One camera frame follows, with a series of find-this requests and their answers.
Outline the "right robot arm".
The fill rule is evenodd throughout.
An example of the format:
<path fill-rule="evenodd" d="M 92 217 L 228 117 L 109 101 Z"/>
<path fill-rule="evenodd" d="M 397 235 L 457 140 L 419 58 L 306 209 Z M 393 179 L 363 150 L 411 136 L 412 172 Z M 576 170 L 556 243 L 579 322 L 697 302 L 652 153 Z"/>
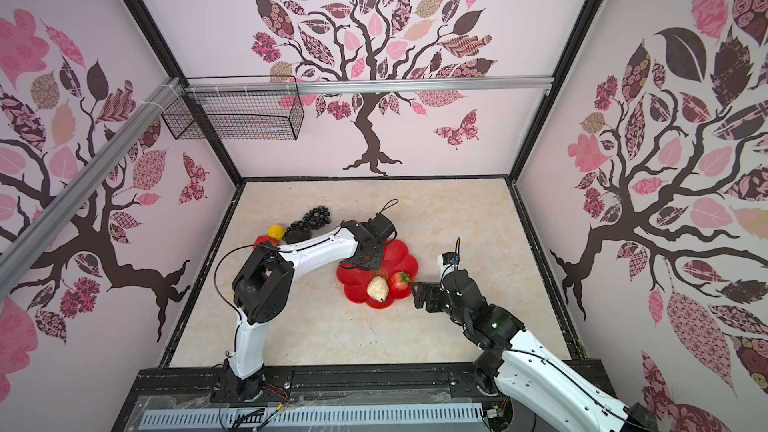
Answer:
<path fill-rule="evenodd" d="M 414 282 L 414 306 L 445 313 L 478 346 L 474 362 L 480 391 L 509 397 L 557 431 L 656 431 L 642 404 L 627 405 L 556 357 L 524 323 L 486 300 L 465 270 L 452 269 L 435 283 Z"/>

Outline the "cream white pear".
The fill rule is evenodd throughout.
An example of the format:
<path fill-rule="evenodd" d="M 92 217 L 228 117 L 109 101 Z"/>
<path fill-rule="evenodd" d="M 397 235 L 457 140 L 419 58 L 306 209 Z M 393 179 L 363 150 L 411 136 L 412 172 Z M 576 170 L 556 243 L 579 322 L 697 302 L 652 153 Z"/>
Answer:
<path fill-rule="evenodd" d="M 388 300 L 390 288 L 385 276 L 375 276 L 366 288 L 368 297 L 376 303 L 384 303 Z"/>

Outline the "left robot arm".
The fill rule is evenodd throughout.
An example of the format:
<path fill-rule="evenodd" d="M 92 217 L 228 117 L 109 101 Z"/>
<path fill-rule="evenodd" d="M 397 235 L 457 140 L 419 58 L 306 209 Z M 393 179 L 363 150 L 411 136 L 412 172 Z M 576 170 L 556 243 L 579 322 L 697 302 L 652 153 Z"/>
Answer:
<path fill-rule="evenodd" d="M 286 307 L 295 280 L 332 263 L 374 270 L 396 228 L 382 213 L 365 222 L 347 220 L 315 238 L 291 245 L 258 244 L 232 282 L 237 313 L 234 345 L 224 362 L 224 399 L 255 400 L 267 387 L 264 350 L 269 323 Z"/>

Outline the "red flower-shaped bowl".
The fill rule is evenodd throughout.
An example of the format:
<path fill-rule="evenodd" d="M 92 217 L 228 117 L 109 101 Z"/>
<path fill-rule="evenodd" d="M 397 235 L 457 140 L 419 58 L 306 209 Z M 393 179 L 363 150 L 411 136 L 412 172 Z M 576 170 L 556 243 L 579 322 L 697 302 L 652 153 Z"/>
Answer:
<path fill-rule="evenodd" d="M 419 264 L 408 246 L 394 240 L 384 249 L 380 267 L 363 270 L 341 264 L 337 267 L 337 280 L 343 285 L 347 300 L 365 304 L 373 309 L 386 309 L 397 300 L 411 296 L 412 283 L 419 272 Z"/>

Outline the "red strawberry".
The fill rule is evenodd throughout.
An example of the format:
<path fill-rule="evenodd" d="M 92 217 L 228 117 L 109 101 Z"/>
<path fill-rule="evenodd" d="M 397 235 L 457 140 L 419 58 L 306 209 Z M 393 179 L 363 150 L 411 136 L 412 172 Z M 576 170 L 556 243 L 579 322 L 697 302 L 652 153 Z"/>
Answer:
<path fill-rule="evenodd" d="M 404 272 L 396 272 L 389 279 L 389 288 L 391 292 L 406 293 L 411 288 L 411 276 Z"/>

